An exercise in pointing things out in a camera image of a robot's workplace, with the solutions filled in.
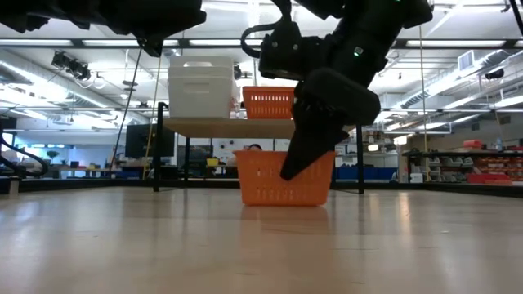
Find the black stand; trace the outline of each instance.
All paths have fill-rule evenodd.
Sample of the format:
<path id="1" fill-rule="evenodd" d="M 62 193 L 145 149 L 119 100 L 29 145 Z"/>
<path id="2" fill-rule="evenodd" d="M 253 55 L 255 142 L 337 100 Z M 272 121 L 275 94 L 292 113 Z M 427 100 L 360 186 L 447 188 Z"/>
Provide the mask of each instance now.
<path id="1" fill-rule="evenodd" d="M 363 166 L 363 131 L 361 125 L 356 125 L 356 151 L 358 155 L 358 194 L 365 193 L 364 166 Z"/>
<path id="2" fill-rule="evenodd" d="M 163 131 L 163 108 L 168 109 L 168 105 L 163 102 L 158 103 L 158 121 L 156 122 L 156 134 L 154 136 L 154 156 L 153 156 L 153 167 L 154 167 L 154 179 L 153 179 L 153 191 L 159 192 L 160 190 L 160 171 L 161 162 L 160 157 L 160 144 L 162 142 L 162 131 Z"/>
<path id="3" fill-rule="evenodd" d="M 190 138 L 186 137 L 186 160 L 183 169 L 183 182 L 187 187 L 189 185 L 189 152 L 190 152 Z"/>

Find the monitor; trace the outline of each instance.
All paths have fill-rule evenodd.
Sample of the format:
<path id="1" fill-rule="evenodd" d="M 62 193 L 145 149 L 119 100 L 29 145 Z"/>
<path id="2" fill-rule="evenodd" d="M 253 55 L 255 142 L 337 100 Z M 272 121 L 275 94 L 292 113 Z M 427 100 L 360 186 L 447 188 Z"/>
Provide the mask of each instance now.
<path id="1" fill-rule="evenodd" d="M 150 125 L 132 125 L 127 126 L 127 134 L 125 136 L 125 156 L 129 158 L 145 157 L 147 151 L 147 141 L 149 140 Z M 153 125 L 153 134 L 151 136 L 149 157 L 154 155 L 154 144 L 156 135 L 156 125 Z M 160 156 L 171 157 L 174 156 L 174 131 L 163 128 L 162 142 L 160 143 Z"/>

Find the white storage bin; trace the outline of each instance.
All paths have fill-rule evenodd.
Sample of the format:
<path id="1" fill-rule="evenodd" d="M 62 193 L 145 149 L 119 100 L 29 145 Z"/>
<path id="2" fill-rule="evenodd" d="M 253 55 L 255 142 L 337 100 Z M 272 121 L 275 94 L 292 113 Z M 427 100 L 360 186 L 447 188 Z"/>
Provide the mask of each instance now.
<path id="1" fill-rule="evenodd" d="M 226 56 L 174 56 L 170 59 L 169 78 L 234 78 L 234 63 Z"/>
<path id="2" fill-rule="evenodd" d="M 229 118 L 234 97 L 230 78 L 169 78 L 171 118 Z"/>

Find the orange plastic basket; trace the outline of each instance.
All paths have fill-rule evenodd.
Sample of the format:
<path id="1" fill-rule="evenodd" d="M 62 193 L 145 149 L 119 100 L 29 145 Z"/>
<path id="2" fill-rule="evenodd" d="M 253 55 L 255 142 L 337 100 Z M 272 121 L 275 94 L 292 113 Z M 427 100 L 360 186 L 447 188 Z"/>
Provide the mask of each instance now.
<path id="1" fill-rule="evenodd" d="M 236 151 L 239 185 L 246 205 L 317 206 L 327 201 L 334 152 L 328 152 L 290 181 L 279 177 L 287 152 Z"/>
<path id="2" fill-rule="evenodd" d="M 247 118 L 290 119 L 294 103 L 293 87 L 244 87 Z"/>

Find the person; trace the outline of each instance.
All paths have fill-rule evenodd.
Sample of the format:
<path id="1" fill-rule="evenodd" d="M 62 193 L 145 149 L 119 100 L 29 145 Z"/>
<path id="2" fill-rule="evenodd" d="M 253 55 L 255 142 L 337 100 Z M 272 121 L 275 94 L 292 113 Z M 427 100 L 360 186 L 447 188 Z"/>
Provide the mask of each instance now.
<path id="1" fill-rule="evenodd" d="M 245 146 L 244 150 L 250 150 L 250 151 L 263 151 L 262 147 L 259 144 L 251 144 L 249 146 Z M 238 177 L 238 168 L 236 157 L 229 158 L 227 160 L 226 164 L 226 175 L 227 177 Z"/>

